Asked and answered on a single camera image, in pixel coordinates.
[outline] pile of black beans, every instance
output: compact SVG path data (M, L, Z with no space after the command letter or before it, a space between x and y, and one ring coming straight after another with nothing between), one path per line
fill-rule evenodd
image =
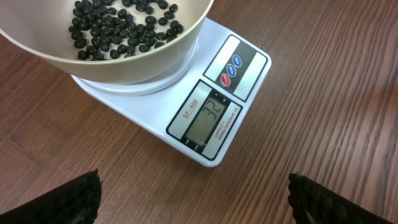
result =
M151 48L159 48L165 43L173 41L179 34L182 34L184 28L175 18L175 12L178 10L176 4L169 6L164 0L122 0L125 7L135 6L137 11L148 14L145 19L146 24L136 24L134 16L129 14L126 9L116 10L111 7L117 0L81 0L75 2L75 8L72 19L72 26L69 31L75 41L74 46L80 50L78 58L80 60L107 60L104 52L109 52L112 59L117 59L125 54L126 57L135 56L136 47L142 53L148 52ZM164 17L159 20L150 16L154 8L151 4L165 10ZM170 28L165 32L155 31L156 23L160 26L166 26L169 21ZM91 45L84 32L90 32ZM127 39L127 46L122 44L123 39ZM111 44L117 46L110 50Z

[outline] tabletop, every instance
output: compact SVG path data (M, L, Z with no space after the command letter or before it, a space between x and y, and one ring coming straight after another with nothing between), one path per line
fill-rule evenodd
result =
M98 168L96 223L294 223L298 172L398 223L398 1L216 0L208 17L273 61L213 169L0 36L0 213Z

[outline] blue button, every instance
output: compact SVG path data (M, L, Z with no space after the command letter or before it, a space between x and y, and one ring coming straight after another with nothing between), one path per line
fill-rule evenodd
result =
M236 66L236 68L240 68L242 67L242 59L241 57L234 55L232 56L232 61L234 62L234 65Z
M231 77L235 77L236 76L236 68L233 65L228 64L226 66L226 73L228 73L228 75L230 75Z

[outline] red button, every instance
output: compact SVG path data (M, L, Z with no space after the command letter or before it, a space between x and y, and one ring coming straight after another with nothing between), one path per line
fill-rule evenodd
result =
M221 83L225 87L229 87L230 86L231 79L229 78L229 76L227 74L224 73L224 74L221 75Z

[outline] white bowl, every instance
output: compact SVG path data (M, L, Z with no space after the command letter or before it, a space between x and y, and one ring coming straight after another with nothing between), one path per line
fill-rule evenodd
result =
M169 5L178 5L175 19L184 26L184 33L163 47L134 57L122 56L117 60L77 60L80 49L74 48L68 31L74 18L72 10L75 8L75 0L2 0L0 33L19 47L85 80L115 84L135 83L160 75L162 71L183 59L198 36L213 1L168 0ZM163 16L165 11L156 3L150 5L155 11L153 16ZM108 7L115 7L117 10L125 8L121 0L114 1ZM135 6L126 9L134 16L136 24L145 24L147 15L144 12L138 12ZM168 28L169 25L162 27L158 23L155 26L157 32L165 32ZM85 33L89 43L90 32Z

